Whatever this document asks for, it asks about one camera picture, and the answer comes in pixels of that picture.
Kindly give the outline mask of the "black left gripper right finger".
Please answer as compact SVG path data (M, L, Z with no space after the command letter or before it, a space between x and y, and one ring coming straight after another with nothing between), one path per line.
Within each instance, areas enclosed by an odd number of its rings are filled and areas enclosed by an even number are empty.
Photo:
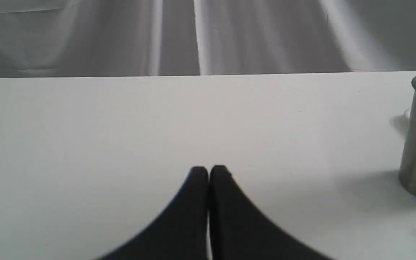
M327 259L271 222L224 165L210 171L209 232L214 260Z

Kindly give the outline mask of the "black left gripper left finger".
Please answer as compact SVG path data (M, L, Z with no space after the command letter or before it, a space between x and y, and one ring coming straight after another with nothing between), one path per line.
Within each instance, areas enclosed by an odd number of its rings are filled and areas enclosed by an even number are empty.
M168 206L134 238L102 260L206 260L209 174L190 169Z

